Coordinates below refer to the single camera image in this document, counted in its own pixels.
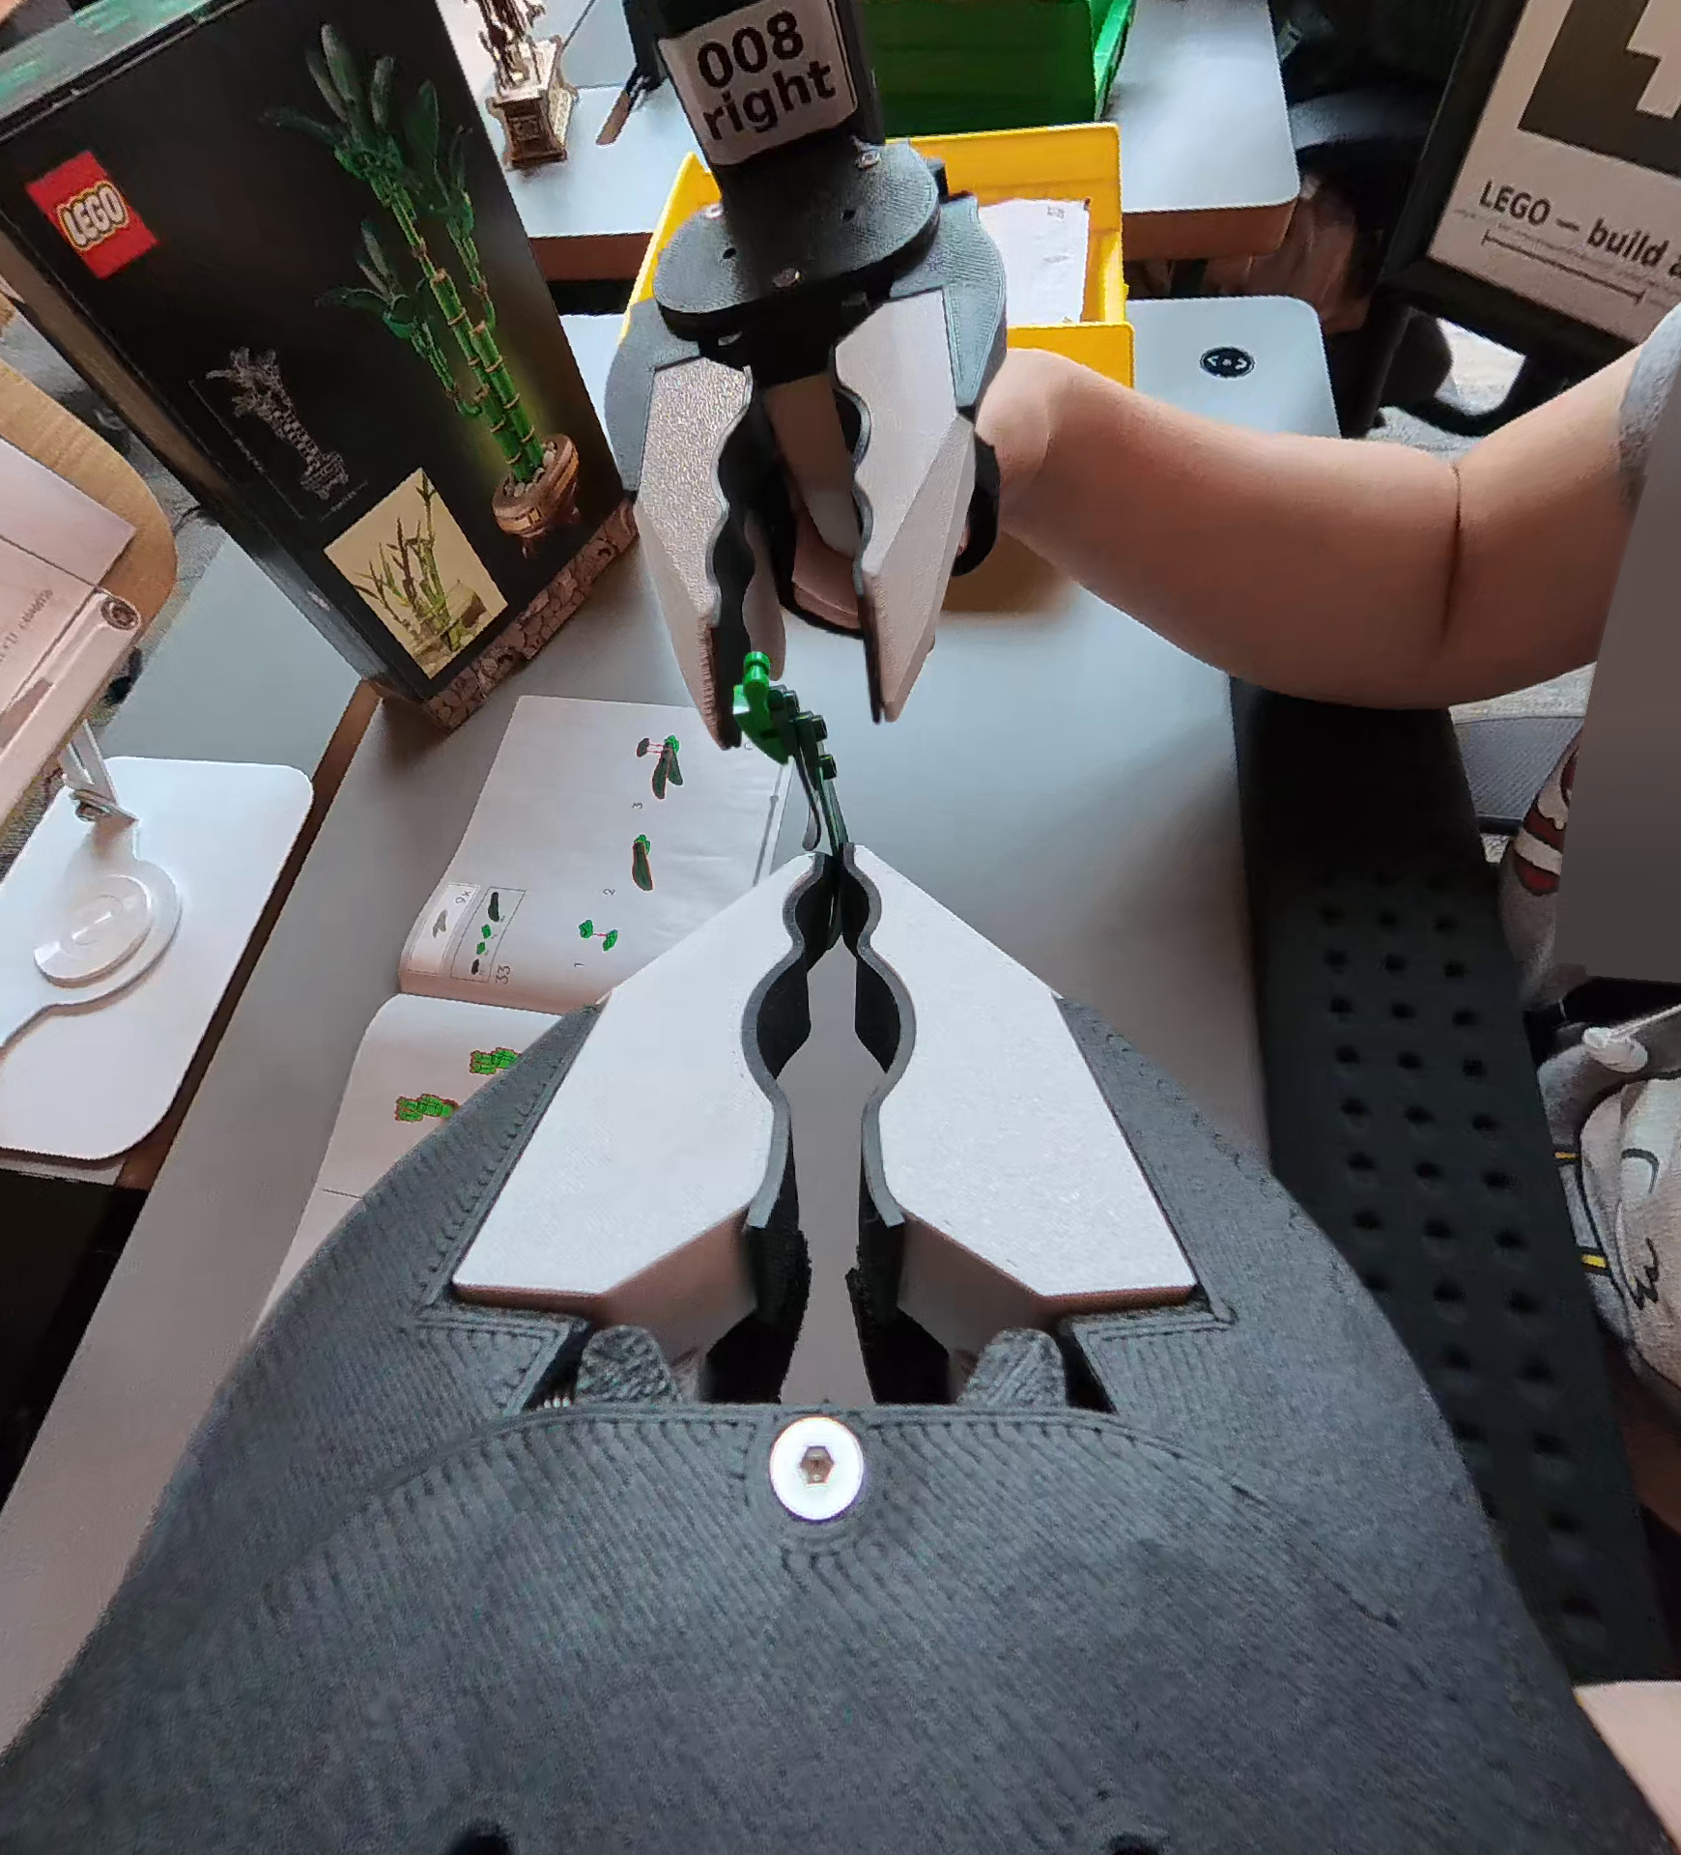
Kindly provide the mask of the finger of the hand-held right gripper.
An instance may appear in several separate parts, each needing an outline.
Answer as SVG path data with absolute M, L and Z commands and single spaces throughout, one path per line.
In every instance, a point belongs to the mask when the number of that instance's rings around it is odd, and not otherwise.
M 695 359 L 653 375 L 633 517 L 642 561 L 673 662 L 704 727 L 740 745 L 737 687 L 745 661 L 783 667 L 784 628 L 764 523 L 740 489 L 749 462 L 751 384 Z
M 935 643 L 935 620 L 974 489 L 940 293 L 877 307 L 836 346 L 837 391 L 858 410 L 853 560 L 872 717 L 893 723 Z

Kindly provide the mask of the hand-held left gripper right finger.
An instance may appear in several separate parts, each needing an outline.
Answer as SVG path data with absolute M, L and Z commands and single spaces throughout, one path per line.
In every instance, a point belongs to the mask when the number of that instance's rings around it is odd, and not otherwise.
M 949 1403 L 998 1333 L 1184 1305 L 1197 1276 L 1052 988 L 848 849 L 860 1112 L 848 1292 L 875 1403 Z

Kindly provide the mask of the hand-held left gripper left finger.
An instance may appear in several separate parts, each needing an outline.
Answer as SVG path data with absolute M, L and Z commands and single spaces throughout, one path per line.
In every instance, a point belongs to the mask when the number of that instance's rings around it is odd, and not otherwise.
M 700 1396 L 776 1403 L 807 1310 L 783 1071 L 807 1037 L 807 857 L 578 1015 L 452 1271 L 459 1302 L 639 1328 Z

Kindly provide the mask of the green lego leaf piece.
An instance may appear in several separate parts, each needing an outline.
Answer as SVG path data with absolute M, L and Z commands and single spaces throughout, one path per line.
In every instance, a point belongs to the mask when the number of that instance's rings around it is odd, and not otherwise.
M 795 770 L 807 807 L 803 849 L 839 857 L 848 847 L 848 829 L 836 790 L 828 725 L 803 707 L 795 690 L 771 678 L 764 652 L 746 652 L 741 661 L 740 683 L 731 690 L 731 721 L 749 745 Z

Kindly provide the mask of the person's right forearm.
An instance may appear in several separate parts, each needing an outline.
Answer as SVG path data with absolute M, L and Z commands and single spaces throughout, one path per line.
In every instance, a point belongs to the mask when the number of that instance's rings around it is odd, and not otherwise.
M 1594 662 L 1681 304 L 1638 350 L 1458 455 L 1256 433 L 1110 398 L 1063 569 L 1201 662 L 1318 703 L 1453 707 Z

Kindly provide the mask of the open lego instruction booklet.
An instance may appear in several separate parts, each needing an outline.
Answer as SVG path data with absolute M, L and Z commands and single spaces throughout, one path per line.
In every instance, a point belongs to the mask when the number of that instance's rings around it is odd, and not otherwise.
M 269 1302 L 349 1209 L 556 1019 L 754 886 L 792 776 L 695 707 L 521 697 L 364 1029 Z

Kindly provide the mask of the black lego set box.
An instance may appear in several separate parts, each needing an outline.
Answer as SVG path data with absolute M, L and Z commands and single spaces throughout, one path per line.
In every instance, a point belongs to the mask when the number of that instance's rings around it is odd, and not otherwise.
M 82 6 L 0 54 L 0 280 L 444 727 L 636 542 L 438 6 Z

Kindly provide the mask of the person's right hand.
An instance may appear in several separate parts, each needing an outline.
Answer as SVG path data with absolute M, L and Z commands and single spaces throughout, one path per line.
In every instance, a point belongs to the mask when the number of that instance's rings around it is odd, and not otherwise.
M 992 448 L 998 472 L 995 560 L 1027 546 L 1021 518 L 1068 395 L 1112 386 L 1105 375 L 1047 350 L 1009 350 L 977 416 L 977 433 Z M 799 498 L 792 566 L 797 610 L 832 629 L 858 632 L 853 590 L 858 510 L 842 406 L 821 377 L 771 389 L 764 406 Z

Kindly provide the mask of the yellow plastic bin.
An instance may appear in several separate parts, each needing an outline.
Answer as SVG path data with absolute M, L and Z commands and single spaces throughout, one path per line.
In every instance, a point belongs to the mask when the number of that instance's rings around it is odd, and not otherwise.
M 917 138 L 915 151 L 943 167 L 943 181 L 961 197 L 977 202 L 1002 202 L 1019 197 L 1037 199 L 1083 199 L 1089 202 L 1089 254 L 1083 269 L 1083 320 L 1060 331 L 1011 331 L 1005 327 L 1009 350 L 1047 350 L 1052 355 L 1080 364 L 1107 381 L 1133 389 L 1133 333 L 1125 314 L 1125 275 L 1121 275 L 1121 235 L 1120 235 L 1120 142 L 1110 126 L 1076 128 L 1014 128 L 998 135 L 969 135 Z M 657 283 L 663 258 L 688 230 L 717 233 L 721 223 L 710 223 L 706 213 L 717 206 L 714 179 L 700 157 L 686 157 L 673 176 L 666 209 L 653 233 L 636 291 L 624 317 L 624 337 L 612 365 L 604 391 L 604 414 L 619 452 L 631 448 L 633 464 L 642 464 L 644 428 L 653 375 L 666 365 L 704 359 L 691 346 L 671 337 L 657 309 Z M 737 359 L 737 348 L 714 348 L 710 360 L 727 364 Z M 832 364 L 817 370 L 804 359 L 790 360 L 783 381 L 746 374 L 751 384 L 751 410 L 745 424 L 749 440 L 749 462 L 740 474 L 740 489 L 764 523 L 764 536 L 787 545 L 787 564 L 783 566 L 783 613 L 797 613 L 792 566 L 795 566 L 795 479 L 784 464 L 775 438 L 764 395 L 784 384 L 821 377 L 842 406 L 842 435 L 854 453 L 858 410 L 837 391 Z M 809 625 L 832 629 L 809 614 Z

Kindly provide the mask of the white paper bag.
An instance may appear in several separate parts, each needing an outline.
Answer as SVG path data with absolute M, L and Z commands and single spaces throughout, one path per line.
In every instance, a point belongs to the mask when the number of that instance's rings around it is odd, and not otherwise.
M 1089 202 L 978 202 L 978 223 L 998 252 L 1011 331 L 1060 331 L 1083 320 Z

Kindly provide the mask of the green plastic bin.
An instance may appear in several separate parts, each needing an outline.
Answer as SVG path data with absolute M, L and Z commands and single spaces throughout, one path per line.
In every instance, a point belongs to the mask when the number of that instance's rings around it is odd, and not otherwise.
M 860 4 L 883 128 L 1100 121 L 1133 17 L 1135 4 Z

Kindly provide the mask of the brown wooden model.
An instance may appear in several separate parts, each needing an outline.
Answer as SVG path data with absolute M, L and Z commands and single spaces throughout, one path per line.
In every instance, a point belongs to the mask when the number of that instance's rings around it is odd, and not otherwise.
M 503 165 L 530 171 L 568 158 L 576 88 L 561 68 L 564 40 L 545 33 L 545 4 L 476 4 L 490 64 L 486 111 L 503 128 Z

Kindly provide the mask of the white document stand base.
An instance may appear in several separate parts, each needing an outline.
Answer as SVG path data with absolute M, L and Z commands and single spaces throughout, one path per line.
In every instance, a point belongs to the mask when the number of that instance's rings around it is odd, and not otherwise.
M 116 815 L 57 794 L 0 885 L 0 1151 L 112 1161 L 170 1110 L 312 786 L 288 766 L 106 764 Z

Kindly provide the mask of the wooden document board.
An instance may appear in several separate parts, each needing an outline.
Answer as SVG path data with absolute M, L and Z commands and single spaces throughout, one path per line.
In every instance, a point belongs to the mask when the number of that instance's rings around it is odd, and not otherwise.
M 173 512 L 137 474 L 132 435 L 121 418 L 23 320 L 11 322 L 11 335 L 23 337 L 27 359 L 44 364 L 48 381 L 35 384 L 10 365 L 0 337 L 0 435 L 132 527 L 106 588 L 137 613 L 140 640 L 95 703 L 95 721 L 106 723 L 137 683 L 157 620 L 176 600 Z

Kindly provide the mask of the white task sign board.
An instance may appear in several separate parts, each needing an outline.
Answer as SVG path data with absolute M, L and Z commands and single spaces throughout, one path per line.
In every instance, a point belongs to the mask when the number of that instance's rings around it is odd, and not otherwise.
M 1476 6 L 1389 273 L 1583 353 L 1681 302 L 1681 4 Z

